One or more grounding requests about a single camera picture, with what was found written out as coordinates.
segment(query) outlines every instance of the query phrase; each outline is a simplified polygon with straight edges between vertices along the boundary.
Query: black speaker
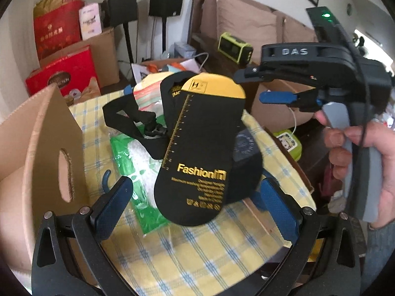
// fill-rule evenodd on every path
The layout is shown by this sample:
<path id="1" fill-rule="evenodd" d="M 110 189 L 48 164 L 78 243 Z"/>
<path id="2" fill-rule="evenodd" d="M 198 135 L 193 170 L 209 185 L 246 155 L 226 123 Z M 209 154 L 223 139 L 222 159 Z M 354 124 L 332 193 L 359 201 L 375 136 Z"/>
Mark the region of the black speaker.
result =
<path id="1" fill-rule="evenodd" d="M 138 19 L 137 0 L 108 0 L 112 27 Z"/>
<path id="2" fill-rule="evenodd" d="M 162 18 L 162 49 L 166 50 L 166 22 L 168 17 L 181 14 L 183 0 L 149 0 L 149 15 Z"/>

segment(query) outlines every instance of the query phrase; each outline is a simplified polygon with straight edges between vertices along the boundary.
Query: yellow checkered tablecloth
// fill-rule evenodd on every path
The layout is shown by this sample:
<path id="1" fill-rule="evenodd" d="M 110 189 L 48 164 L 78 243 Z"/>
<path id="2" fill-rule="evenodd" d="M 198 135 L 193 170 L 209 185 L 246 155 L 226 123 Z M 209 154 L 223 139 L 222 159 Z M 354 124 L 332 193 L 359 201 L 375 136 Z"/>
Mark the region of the yellow checkered tablecloth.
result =
<path id="1" fill-rule="evenodd" d="M 90 203 L 103 193 L 101 178 L 112 170 L 113 158 L 102 106 L 120 97 L 114 92 L 70 108 L 84 134 L 84 161 Z M 297 171 L 255 119 L 244 113 L 244 124 L 257 140 L 265 168 L 300 206 L 315 208 Z M 215 295 L 252 274 L 287 242 L 276 229 L 267 234 L 242 203 L 226 206 L 207 225 L 186 228 L 171 224 L 145 237 L 129 204 L 103 248 L 118 271 L 140 296 Z"/>

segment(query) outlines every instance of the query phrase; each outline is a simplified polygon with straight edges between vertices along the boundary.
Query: gray sleeve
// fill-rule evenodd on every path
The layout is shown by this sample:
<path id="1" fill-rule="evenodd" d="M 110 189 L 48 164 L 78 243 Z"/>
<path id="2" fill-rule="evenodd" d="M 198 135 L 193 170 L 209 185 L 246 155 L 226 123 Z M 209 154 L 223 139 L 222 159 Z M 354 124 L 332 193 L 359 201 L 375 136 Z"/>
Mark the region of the gray sleeve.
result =
<path id="1" fill-rule="evenodd" d="M 368 246 L 363 269 L 361 291 L 365 291 L 386 265 L 395 249 L 395 222 L 368 231 Z"/>

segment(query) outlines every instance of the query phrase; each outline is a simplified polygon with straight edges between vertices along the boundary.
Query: cardboard box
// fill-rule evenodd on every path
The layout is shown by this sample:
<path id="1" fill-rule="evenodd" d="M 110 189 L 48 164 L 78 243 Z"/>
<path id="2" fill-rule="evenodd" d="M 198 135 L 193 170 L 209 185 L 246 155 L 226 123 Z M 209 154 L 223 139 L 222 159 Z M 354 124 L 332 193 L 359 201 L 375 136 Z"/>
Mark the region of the cardboard box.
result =
<path id="1" fill-rule="evenodd" d="M 82 131 L 51 85 L 0 125 L 0 138 L 0 246 L 9 267 L 27 275 L 43 214 L 89 204 Z"/>
<path id="2" fill-rule="evenodd" d="M 79 10 L 82 0 L 75 0 L 34 19 L 34 39 L 38 59 L 81 41 Z"/>
<path id="3" fill-rule="evenodd" d="M 58 58 L 90 46 L 100 88 L 119 82 L 119 66 L 115 50 L 114 29 L 104 29 L 102 34 L 70 45 L 40 61 L 43 68 Z"/>
<path id="4" fill-rule="evenodd" d="M 42 69 L 33 71 L 26 79 L 30 95 L 51 84 L 57 84 L 68 105 L 100 96 L 90 47 L 62 57 Z"/>

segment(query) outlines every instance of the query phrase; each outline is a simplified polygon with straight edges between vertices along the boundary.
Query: plastic bag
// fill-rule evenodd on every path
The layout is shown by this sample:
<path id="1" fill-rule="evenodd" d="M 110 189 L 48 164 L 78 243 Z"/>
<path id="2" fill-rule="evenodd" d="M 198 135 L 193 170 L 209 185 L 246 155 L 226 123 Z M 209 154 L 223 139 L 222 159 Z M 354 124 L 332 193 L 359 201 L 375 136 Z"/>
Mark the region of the plastic bag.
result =
<path id="1" fill-rule="evenodd" d="M 164 124 L 163 115 L 157 121 Z M 143 234 L 168 224 L 169 221 L 156 208 L 154 200 L 154 185 L 161 160 L 152 159 L 137 140 L 122 133 L 112 136 L 110 143 L 120 174 L 133 181 L 132 203 Z"/>
<path id="2" fill-rule="evenodd" d="M 152 73 L 134 87 L 133 94 L 139 110 L 154 112 L 157 117 L 163 115 L 160 84 L 171 75 L 171 72 Z"/>

